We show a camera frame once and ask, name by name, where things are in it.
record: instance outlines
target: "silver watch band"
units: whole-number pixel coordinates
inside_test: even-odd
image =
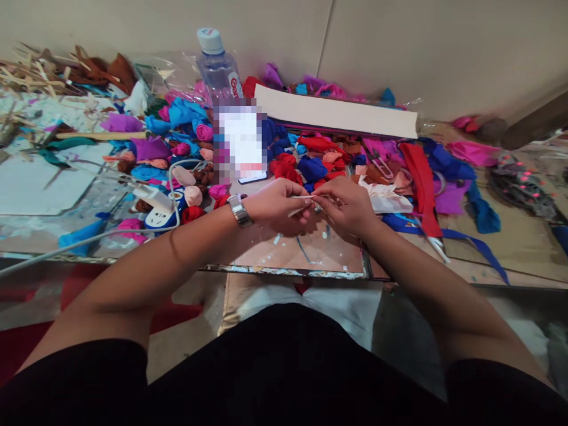
[[[243,193],[238,193],[235,195],[231,195],[228,198],[228,203],[231,206],[231,210],[235,215],[235,219],[241,228],[249,227],[253,224],[253,221],[250,219],[249,213],[244,208],[243,199],[246,198],[247,195]]]

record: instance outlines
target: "plastic bottle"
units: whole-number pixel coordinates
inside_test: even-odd
[[[243,88],[238,77],[237,61],[223,48],[221,34],[214,28],[200,28],[197,37],[203,55],[197,59],[211,99],[243,98]]]

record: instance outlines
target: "blue ribbon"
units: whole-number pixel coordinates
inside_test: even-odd
[[[406,234],[415,234],[415,235],[424,235],[424,232],[422,232],[422,229],[407,227],[405,219],[399,218],[399,217],[394,216],[392,214],[383,215],[383,222],[385,224],[387,224],[392,230],[394,230],[396,232],[402,232],[402,233],[406,233]],[[505,269],[503,269],[503,267],[499,263],[499,260],[497,260],[497,258],[493,255],[493,252],[491,251],[489,246],[487,244],[485,244],[483,241],[478,240],[476,238],[472,238],[469,235],[462,234],[461,232],[454,231],[454,230],[442,229],[442,235],[444,236],[444,238],[453,238],[453,239],[456,239],[456,240],[469,240],[469,241],[471,241],[475,245],[475,248],[482,254],[482,256],[485,259],[487,259],[489,264],[499,273],[499,275],[501,276],[503,281],[505,281],[505,283],[507,285],[511,285],[509,283],[509,278],[507,277],[507,272],[505,272]]]

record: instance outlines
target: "white cardboard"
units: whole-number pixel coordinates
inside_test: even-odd
[[[417,113],[380,106],[299,96],[256,85],[261,111],[277,120],[416,139]]]

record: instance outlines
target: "white cable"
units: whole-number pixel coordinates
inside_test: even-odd
[[[168,174],[168,180],[170,182],[170,191],[171,192],[173,192],[172,169],[175,166],[178,166],[180,164],[195,162],[195,161],[199,162],[199,164],[192,169],[192,170],[195,170],[197,167],[199,167],[203,163],[201,160],[197,160],[197,159],[180,160],[176,163],[173,163],[170,166],[167,174]],[[17,270],[24,269],[28,266],[33,265],[33,264],[36,264],[36,263],[42,262],[44,260],[47,260],[51,257],[57,256],[58,254],[62,254],[62,253],[65,253],[66,251],[75,249],[75,248],[80,247],[80,246],[84,246],[85,244],[93,243],[94,241],[100,240],[100,239],[108,237],[110,235],[122,234],[122,233],[148,234],[148,233],[154,233],[154,232],[166,232],[166,231],[174,230],[175,228],[177,228],[181,224],[181,219],[179,217],[179,211],[176,208],[175,202],[176,202],[175,199],[172,200],[172,203],[174,203],[174,209],[173,210],[174,210],[174,213],[176,214],[176,224],[174,226],[171,226],[171,227],[168,227],[168,228],[162,228],[160,230],[112,230],[112,231],[107,231],[105,233],[102,233],[100,235],[95,235],[94,237],[88,238],[88,239],[80,241],[78,243],[71,244],[70,246],[51,251],[49,253],[42,254],[40,256],[33,257],[32,259],[28,259],[28,260],[25,260],[23,262],[17,263],[13,266],[4,268],[4,269],[0,270],[0,278],[8,276],[11,273],[16,272]]]

